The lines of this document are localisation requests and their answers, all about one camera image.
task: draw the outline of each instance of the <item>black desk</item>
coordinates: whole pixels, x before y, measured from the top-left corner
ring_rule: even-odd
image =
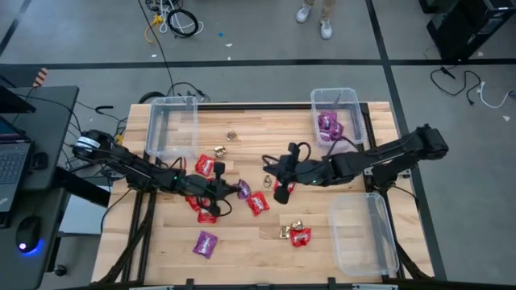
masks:
[[[12,89],[27,95],[31,88]],[[33,89],[31,97],[59,102],[73,109],[79,88],[76,86],[43,87]],[[56,234],[63,217],[69,193],[99,205],[107,206],[109,193],[57,167],[60,151],[71,118],[70,112],[57,104],[28,99],[34,114],[20,114],[14,125],[26,132],[35,143],[34,152],[48,155],[48,167],[27,174],[16,194],[10,227],[0,229],[0,289],[34,289],[41,284],[43,274],[56,253]],[[4,114],[12,121],[15,114]],[[31,254],[22,254],[15,244],[15,232],[25,217],[41,218],[40,244]]]

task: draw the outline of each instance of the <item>white sneaker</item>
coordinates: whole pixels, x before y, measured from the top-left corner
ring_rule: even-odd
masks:
[[[333,30],[331,29],[330,20],[323,19],[321,20],[321,37],[323,39],[330,39],[333,34]]]
[[[310,9],[310,6],[303,4],[301,9],[299,9],[298,13],[296,14],[296,20],[299,23],[304,23],[308,19],[308,15],[310,15]]]

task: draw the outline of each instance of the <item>blue light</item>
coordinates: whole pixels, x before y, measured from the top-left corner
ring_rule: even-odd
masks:
[[[41,249],[43,249],[43,239],[42,238],[40,238],[40,240],[38,241],[38,244],[36,245],[34,250],[27,252],[27,253],[22,253],[22,255],[25,257],[31,257],[33,255],[38,254],[38,252],[41,251]]]

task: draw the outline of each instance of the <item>laptop keyboard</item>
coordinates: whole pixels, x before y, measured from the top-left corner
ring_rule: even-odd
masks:
[[[18,181],[25,156],[25,153],[0,153],[0,184]]]

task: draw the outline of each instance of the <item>computer mouse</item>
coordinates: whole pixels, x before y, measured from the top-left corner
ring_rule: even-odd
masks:
[[[28,253],[38,246],[41,220],[39,217],[25,217],[16,229],[16,246],[22,253]]]

